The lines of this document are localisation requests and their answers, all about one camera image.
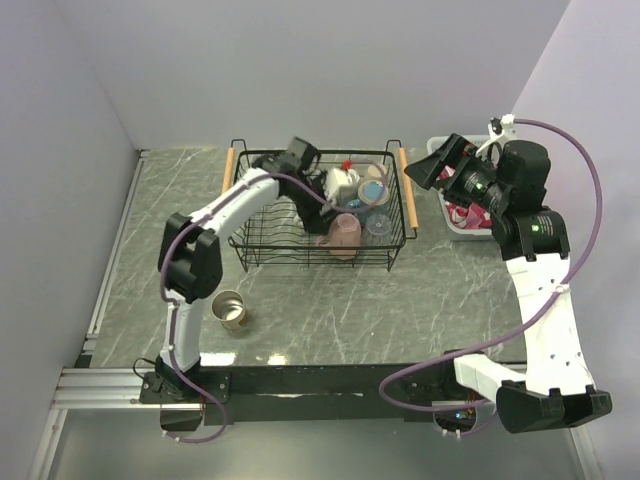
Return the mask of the blue butterfly mug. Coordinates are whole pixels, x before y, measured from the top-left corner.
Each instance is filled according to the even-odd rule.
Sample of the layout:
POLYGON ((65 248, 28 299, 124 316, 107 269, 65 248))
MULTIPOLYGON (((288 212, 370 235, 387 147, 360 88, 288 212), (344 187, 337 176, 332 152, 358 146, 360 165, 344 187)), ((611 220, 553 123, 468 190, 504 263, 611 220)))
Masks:
POLYGON ((356 214, 385 212, 390 199, 389 188, 381 181, 365 180, 348 196, 345 207, 356 214))

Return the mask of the white faceted mug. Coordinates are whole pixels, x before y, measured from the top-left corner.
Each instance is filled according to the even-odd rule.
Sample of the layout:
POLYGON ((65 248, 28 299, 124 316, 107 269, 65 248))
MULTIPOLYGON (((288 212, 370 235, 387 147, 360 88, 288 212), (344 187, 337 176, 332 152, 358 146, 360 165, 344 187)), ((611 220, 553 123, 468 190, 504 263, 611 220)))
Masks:
POLYGON ((339 199, 341 203, 347 203, 356 198, 361 183, 361 177, 354 169, 345 170, 344 174, 345 178, 339 189, 339 199))

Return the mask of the pink mug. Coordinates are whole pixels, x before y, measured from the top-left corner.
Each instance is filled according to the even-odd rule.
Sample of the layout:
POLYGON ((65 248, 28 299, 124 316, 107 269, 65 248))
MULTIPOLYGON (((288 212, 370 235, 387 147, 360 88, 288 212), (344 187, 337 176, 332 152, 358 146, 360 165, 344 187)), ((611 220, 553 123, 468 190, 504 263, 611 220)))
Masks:
POLYGON ((361 245, 361 224, 356 216, 341 213, 336 216, 324 236, 316 239, 318 247, 327 248, 329 254, 343 261, 353 260, 361 245))

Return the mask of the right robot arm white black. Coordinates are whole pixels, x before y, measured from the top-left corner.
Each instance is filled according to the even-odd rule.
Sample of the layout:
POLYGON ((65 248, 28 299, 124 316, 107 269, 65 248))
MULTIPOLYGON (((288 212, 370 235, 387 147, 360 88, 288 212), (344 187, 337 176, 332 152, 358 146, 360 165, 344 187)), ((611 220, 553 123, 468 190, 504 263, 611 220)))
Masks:
POLYGON ((420 187, 489 214, 525 329, 525 373, 490 360, 480 346, 451 360, 438 386, 449 398, 471 389, 493 402, 510 433, 581 426, 611 413, 613 402, 597 388, 582 353, 567 279, 566 224, 544 204, 549 154, 527 140, 508 140, 498 152, 491 162, 467 138, 452 134, 405 168, 420 187))

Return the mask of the steel cup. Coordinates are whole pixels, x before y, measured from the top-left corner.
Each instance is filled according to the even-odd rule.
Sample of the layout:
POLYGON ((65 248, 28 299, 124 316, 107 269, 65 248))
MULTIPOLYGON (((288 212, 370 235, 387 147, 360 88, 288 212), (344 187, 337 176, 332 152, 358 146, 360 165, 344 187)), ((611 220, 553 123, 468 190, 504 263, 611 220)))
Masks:
POLYGON ((218 292, 212 300, 211 311, 226 330, 239 330, 247 321, 244 299, 235 290, 218 292))

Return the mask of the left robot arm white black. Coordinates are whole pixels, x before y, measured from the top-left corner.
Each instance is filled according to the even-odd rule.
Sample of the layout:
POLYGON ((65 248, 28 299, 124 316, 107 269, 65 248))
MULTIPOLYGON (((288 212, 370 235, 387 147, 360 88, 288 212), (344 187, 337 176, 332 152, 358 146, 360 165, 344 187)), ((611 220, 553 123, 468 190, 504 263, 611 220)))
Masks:
POLYGON ((219 198, 190 215, 176 213, 165 224, 158 260, 160 295, 167 328, 156 360, 164 389, 176 401, 193 399, 200 388, 201 301, 223 276, 221 247, 251 216, 285 197, 295 205, 304 230, 324 235, 331 224, 324 174, 313 176, 321 152, 295 137, 286 150, 263 154, 219 198))

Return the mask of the clear glass cup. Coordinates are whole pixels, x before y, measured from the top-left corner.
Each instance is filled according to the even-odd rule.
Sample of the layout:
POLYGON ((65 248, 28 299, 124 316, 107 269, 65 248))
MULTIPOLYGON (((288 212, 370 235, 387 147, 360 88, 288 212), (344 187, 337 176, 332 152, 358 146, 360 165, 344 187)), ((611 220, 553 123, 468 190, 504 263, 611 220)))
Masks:
POLYGON ((368 216, 363 230, 364 244, 367 246, 387 246, 391 240, 391 219, 382 213, 368 216))

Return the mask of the beige handleless cup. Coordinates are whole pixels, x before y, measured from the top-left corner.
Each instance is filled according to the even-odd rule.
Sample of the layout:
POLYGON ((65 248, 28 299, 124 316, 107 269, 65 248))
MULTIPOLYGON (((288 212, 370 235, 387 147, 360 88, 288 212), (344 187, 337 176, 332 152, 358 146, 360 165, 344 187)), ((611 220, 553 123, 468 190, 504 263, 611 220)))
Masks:
POLYGON ((388 175, 389 173, 386 165, 373 163, 367 167, 366 173, 364 175, 364 180, 384 183, 388 181, 388 175))

